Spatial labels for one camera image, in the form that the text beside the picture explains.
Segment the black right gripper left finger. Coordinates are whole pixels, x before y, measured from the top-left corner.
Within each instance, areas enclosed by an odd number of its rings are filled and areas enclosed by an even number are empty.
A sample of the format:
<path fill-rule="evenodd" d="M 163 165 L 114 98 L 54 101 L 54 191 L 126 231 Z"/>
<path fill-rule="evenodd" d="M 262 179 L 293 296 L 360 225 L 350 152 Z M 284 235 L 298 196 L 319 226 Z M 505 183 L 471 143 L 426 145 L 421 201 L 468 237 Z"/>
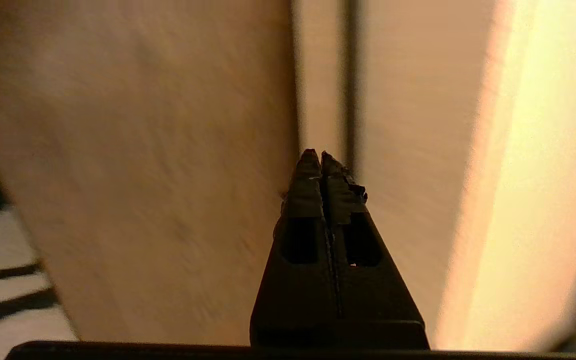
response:
<path fill-rule="evenodd" d="M 306 149 L 291 175 L 250 316 L 254 347 L 321 347 L 338 318 L 318 154 Z"/>

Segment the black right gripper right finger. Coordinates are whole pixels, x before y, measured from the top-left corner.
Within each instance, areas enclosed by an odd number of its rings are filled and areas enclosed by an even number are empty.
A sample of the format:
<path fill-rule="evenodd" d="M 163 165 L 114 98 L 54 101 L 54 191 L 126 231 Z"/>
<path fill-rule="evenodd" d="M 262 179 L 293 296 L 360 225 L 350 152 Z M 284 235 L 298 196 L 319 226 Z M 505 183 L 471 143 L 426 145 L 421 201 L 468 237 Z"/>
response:
<path fill-rule="evenodd" d="M 321 160 L 337 301 L 333 332 L 348 347 L 429 349 L 423 317 L 367 208 L 366 188 L 330 153 Z"/>

